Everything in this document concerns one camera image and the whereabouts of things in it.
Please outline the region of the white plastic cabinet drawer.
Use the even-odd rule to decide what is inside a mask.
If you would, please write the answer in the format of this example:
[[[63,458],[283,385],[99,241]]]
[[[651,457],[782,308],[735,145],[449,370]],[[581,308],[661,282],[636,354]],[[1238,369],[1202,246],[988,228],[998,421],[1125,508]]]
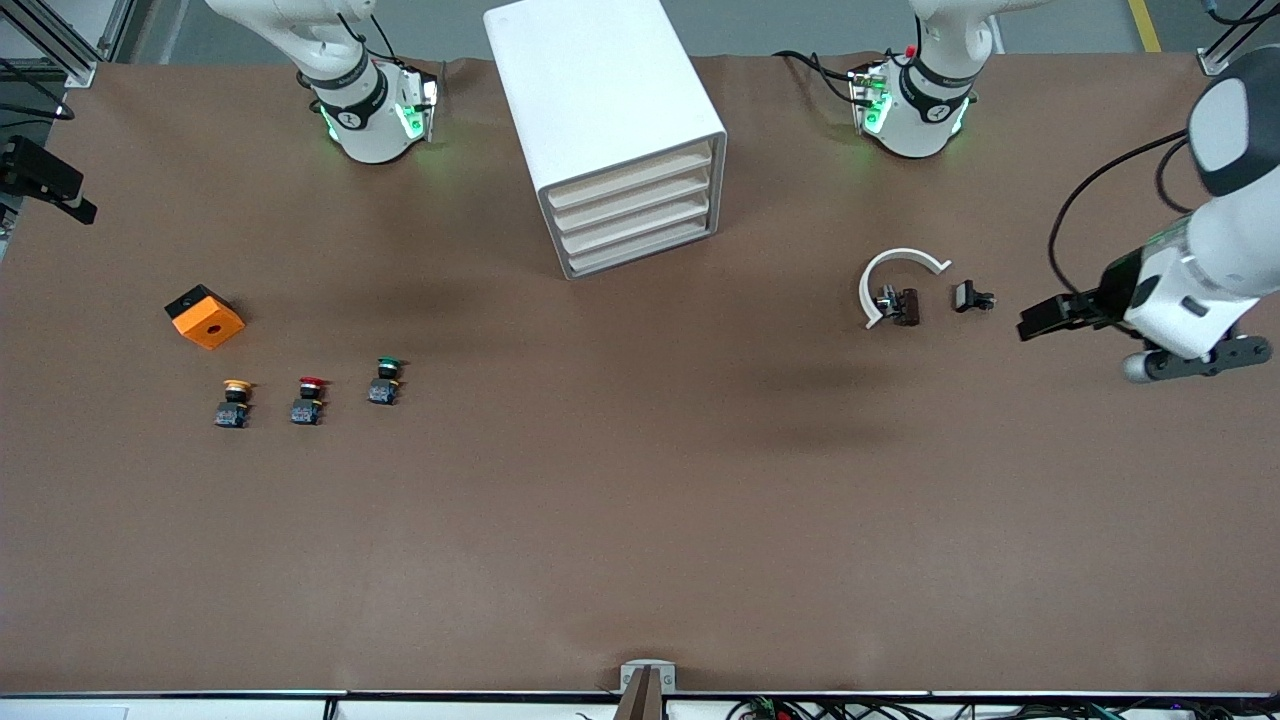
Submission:
[[[556,210],[576,208],[585,202],[595,202],[617,193],[639,190],[689,170],[696,170],[709,165],[712,158],[713,145],[710,141],[704,141],[628,163],[585,179],[548,188],[545,196]]]
[[[570,233],[617,220],[628,214],[654,208],[660,202],[705,193],[709,181],[709,168],[701,167],[577,206],[556,210],[553,219],[561,232]]]
[[[614,266],[634,263],[643,258],[666,252],[686,243],[698,242],[714,234],[716,231],[716,223],[707,214],[701,222],[682,222],[623,242],[576,255],[566,252],[559,242],[562,272],[571,281],[580,279]]]
[[[710,193],[703,190],[671,199],[645,200],[627,208],[609,202],[572,210],[557,218],[559,241],[566,252],[576,255],[682,222],[701,222],[709,208]]]

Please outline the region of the white drawer cabinet shell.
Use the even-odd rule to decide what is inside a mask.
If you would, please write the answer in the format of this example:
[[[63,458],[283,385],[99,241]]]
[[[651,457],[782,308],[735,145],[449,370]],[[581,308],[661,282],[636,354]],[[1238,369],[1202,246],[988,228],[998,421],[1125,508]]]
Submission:
[[[559,265],[545,190],[704,141],[718,229],[728,135],[660,0],[516,0],[483,22]]]

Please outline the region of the brown connector block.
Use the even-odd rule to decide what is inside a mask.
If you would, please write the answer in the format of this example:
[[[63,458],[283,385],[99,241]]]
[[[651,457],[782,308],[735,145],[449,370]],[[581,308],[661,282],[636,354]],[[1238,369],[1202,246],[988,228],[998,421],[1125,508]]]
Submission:
[[[891,284],[884,284],[873,301],[883,322],[892,322],[900,327],[920,324],[919,296],[914,288],[899,291]]]

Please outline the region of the white curved plastic clip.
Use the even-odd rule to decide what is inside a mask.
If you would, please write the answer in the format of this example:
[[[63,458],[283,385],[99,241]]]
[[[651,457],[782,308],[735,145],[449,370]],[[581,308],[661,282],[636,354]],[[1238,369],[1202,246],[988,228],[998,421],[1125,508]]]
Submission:
[[[864,327],[868,331],[888,316],[888,314],[881,309],[881,305],[877,304],[870,292],[872,274],[879,265],[897,260],[915,263],[924,266],[934,275],[946,272],[952,265],[951,260],[940,260],[925,251],[909,247],[888,249],[873,256],[867,265],[864,265],[858,282],[858,300],[867,316]]]

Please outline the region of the orange box with hole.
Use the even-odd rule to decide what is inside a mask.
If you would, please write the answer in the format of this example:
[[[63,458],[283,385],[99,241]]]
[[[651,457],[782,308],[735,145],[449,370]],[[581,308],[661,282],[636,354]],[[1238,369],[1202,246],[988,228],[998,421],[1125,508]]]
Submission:
[[[221,296],[196,284],[164,306],[179,336],[201,348],[214,350],[241,333],[244,319]]]

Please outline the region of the brown table cover mat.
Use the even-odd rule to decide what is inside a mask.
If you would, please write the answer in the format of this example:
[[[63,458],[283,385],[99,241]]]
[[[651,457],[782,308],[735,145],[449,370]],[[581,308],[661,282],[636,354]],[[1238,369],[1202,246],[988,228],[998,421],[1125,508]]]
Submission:
[[[700,691],[1280,691],[1280,359],[1134,386],[1116,332],[1015,332],[1061,201],[1184,124],[1196,60],[997,56],[927,161],[792,63],[696,69],[718,233],[572,282],[489,61],[387,167],[284,67],[73,92],[50,149],[97,220],[27,208],[0,263],[0,692],[594,691],[631,659]],[[920,324],[868,331],[901,247],[952,265],[879,265]],[[993,310],[952,310],[965,279]],[[214,350],[164,311],[196,284],[246,322]]]

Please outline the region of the aluminium frame post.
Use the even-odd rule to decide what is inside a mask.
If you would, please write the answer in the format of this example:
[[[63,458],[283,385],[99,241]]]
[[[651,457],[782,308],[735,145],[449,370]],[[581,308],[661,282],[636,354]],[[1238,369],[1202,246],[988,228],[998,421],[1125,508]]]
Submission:
[[[1219,0],[1199,0],[1204,14],[1222,33],[1208,47],[1198,47],[1196,55],[1199,68],[1207,77],[1224,73],[1230,64],[1245,53],[1245,44],[1272,18],[1280,17],[1280,0],[1252,0],[1252,4],[1239,17],[1226,17],[1219,12]]]
[[[0,69],[60,77],[91,86],[97,65],[113,61],[138,0],[0,0]]]

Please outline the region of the yellow push button switch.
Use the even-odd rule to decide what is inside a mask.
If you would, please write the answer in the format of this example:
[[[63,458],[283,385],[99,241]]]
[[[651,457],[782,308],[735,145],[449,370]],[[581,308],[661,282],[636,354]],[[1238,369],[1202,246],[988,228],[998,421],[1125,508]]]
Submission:
[[[241,379],[227,379],[224,397],[214,415],[214,425],[225,429],[243,428],[248,420],[253,384]]]

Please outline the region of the red push button switch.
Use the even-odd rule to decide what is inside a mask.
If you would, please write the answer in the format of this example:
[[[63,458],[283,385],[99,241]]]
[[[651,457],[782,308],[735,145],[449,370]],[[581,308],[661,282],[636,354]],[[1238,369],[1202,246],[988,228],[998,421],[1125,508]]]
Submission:
[[[298,383],[298,396],[291,405],[291,423],[315,427],[323,419],[326,382],[315,375],[303,375]]]

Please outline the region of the white table edge rail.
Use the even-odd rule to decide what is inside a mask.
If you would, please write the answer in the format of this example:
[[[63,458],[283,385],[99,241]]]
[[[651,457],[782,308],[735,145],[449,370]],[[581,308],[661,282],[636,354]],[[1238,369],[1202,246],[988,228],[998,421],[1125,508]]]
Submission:
[[[618,691],[0,694],[0,720],[612,720]],[[1280,691],[677,691],[667,720],[1280,720]]]

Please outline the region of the grey metal bracket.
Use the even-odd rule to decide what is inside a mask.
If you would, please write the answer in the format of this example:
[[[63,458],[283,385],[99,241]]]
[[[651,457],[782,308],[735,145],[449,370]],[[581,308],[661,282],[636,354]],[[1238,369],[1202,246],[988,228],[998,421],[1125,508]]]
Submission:
[[[620,693],[625,693],[632,680],[648,671],[648,685],[655,687],[660,694],[673,694],[678,691],[677,669],[671,661],[662,659],[632,659],[620,666]]]

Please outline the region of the brown tapered post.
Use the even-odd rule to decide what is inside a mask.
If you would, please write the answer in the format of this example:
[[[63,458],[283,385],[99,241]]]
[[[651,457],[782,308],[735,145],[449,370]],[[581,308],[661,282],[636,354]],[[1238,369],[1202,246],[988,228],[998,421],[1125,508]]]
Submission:
[[[612,720],[667,720],[666,696],[648,685],[648,671],[621,694]]]

